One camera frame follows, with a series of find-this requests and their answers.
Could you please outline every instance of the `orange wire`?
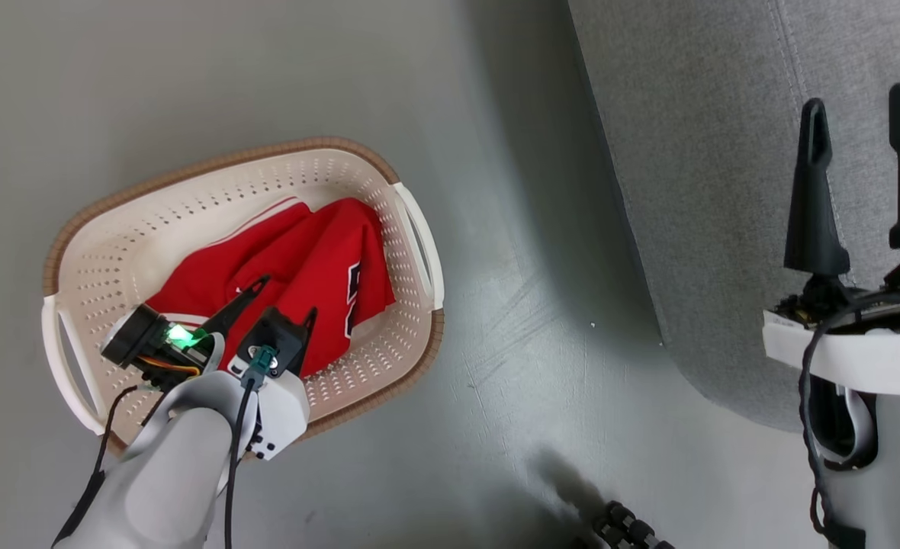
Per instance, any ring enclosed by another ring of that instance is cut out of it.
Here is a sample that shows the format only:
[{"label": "orange wire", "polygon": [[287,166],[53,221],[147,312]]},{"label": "orange wire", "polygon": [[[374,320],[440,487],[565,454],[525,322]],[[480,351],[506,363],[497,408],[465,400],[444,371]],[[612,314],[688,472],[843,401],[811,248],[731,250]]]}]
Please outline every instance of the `orange wire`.
[{"label": "orange wire", "polygon": [[181,371],[188,373],[191,377],[196,377],[199,375],[199,368],[195,368],[194,366],[179,366],[178,364],[167,364],[167,362],[158,361],[158,359],[146,357],[145,355],[139,355],[140,359],[148,362],[153,366],[158,366],[158,368],[167,369],[167,371]]}]

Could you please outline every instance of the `gray floor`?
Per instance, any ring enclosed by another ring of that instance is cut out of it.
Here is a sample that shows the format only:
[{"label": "gray floor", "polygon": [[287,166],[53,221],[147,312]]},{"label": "gray floor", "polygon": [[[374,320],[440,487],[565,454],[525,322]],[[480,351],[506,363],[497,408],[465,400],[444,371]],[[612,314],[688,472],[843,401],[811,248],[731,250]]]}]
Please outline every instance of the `gray floor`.
[{"label": "gray floor", "polygon": [[445,343],[406,396],[243,467],[238,546],[562,547],[617,497],[683,548],[820,547],[798,437],[706,402],[659,347],[562,4],[293,4],[0,3],[0,547],[48,545],[97,451],[39,337],[63,222],[317,134],[415,192]]}]

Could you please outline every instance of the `black cable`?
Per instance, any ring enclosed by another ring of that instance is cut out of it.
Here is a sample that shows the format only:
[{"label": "black cable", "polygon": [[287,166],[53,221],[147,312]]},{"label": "black cable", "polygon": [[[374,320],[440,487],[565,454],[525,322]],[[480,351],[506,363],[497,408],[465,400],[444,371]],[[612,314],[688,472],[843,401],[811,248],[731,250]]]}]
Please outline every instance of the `black cable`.
[{"label": "black cable", "polygon": [[139,388],[139,386],[135,385],[122,390],[122,392],[114,398],[114,402],[111,403],[111,409],[108,410],[108,423],[104,424],[104,434],[101,436],[101,449],[98,451],[98,461],[94,464],[94,472],[92,475],[97,475],[98,472],[101,472],[101,463],[104,462],[104,453],[108,451],[108,439],[111,438],[111,421],[114,420],[114,411],[118,409],[118,404],[121,403],[121,400],[125,399],[130,393],[135,392],[137,388]]},{"label": "black cable", "polygon": [[247,387],[240,400],[240,411],[236,413],[236,425],[233,428],[233,440],[230,441],[230,475],[227,475],[227,508],[223,514],[223,536],[227,549],[233,548],[233,483],[236,480],[236,453],[240,447],[240,432],[243,431],[243,417],[247,413],[247,403],[254,390],[254,380],[247,380]]},{"label": "black cable", "polygon": [[[826,490],[826,479],[823,478],[823,470],[819,465],[819,454],[816,452],[816,437],[813,435],[812,422],[810,422],[809,399],[812,397],[812,361],[813,354],[816,352],[816,345],[831,329],[834,328],[847,315],[857,313],[877,303],[889,303],[889,305],[900,305],[900,294],[870,294],[862,296],[854,302],[849,303],[846,307],[838,310],[829,319],[823,320],[816,330],[813,331],[812,340],[806,346],[802,353],[802,373],[799,375],[799,418],[802,420],[802,440],[805,441],[806,451],[809,452],[809,469],[813,472],[815,486],[813,486],[812,499],[809,503],[809,520],[812,521],[813,529],[817,534],[826,535],[826,527],[824,522],[833,520],[834,510],[833,503],[830,501],[829,494]],[[819,500],[823,507],[823,522],[820,522],[819,513],[816,510],[816,501]]]}]

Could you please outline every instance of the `green led light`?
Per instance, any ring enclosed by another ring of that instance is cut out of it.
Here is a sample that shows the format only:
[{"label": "green led light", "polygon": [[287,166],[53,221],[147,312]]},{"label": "green led light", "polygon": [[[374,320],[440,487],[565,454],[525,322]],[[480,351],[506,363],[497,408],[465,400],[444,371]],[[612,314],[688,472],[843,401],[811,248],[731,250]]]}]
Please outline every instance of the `green led light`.
[{"label": "green led light", "polygon": [[169,339],[172,340],[172,343],[175,343],[175,346],[182,348],[189,347],[195,343],[192,334],[178,324],[169,328]]}]

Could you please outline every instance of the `white trim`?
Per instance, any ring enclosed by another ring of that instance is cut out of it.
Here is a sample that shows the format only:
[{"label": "white trim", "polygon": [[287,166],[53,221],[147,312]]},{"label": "white trim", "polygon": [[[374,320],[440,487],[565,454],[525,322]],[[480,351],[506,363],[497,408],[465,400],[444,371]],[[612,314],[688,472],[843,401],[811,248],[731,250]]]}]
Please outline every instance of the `white trim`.
[{"label": "white trim", "polygon": [[[410,222],[409,226],[406,226],[406,232],[410,236],[409,246],[416,256],[416,265],[419,267],[419,275],[423,278],[423,286],[426,286],[423,289],[426,289],[426,295],[433,299],[433,310],[443,309],[443,267],[440,265],[439,253],[436,252],[436,241],[433,240],[433,233],[430,232],[426,217],[423,216],[423,210],[419,208],[419,204],[416,202],[416,198],[413,197],[412,192],[409,191],[409,188],[406,188],[406,185],[400,182],[393,184],[392,190],[395,190],[395,194],[400,198],[400,201],[397,201],[397,206],[401,206],[398,208],[400,210],[399,213],[403,214],[403,216],[408,216],[408,221]],[[412,237],[413,234],[416,234],[419,243],[423,244],[423,257],[426,258],[426,265],[423,265],[423,258],[419,256],[419,246],[416,245],[416,239]],[[429,279],[426,279],[427,265],[429,266]]]},{"label": "white trim", "polygon": [[73,375],[70,373],[70,365],[67,364],[67,357],[63,351],[63,344],[60,343],[59,312],[56,308],[56,296],[49,295],[43,298],[43,347],[47,354],[47,362],[50,364],[50,373],[53,375],[53,381],[56,382],[56,388],[60,391],[60,396],[64,402],[70,407],[71,413],[77,419],[96,435],[104,434],[104,425],[98,419],[98,415],[91,410],[83,393],[74,382]]},{"label": "white trim", "polygon": [[[802,368],[812,331],[767,320],[762,333],[768,357]],[[864,393],[900,395],[900,334],[880,330],[823,336],[813,354],[812,374]]]}]

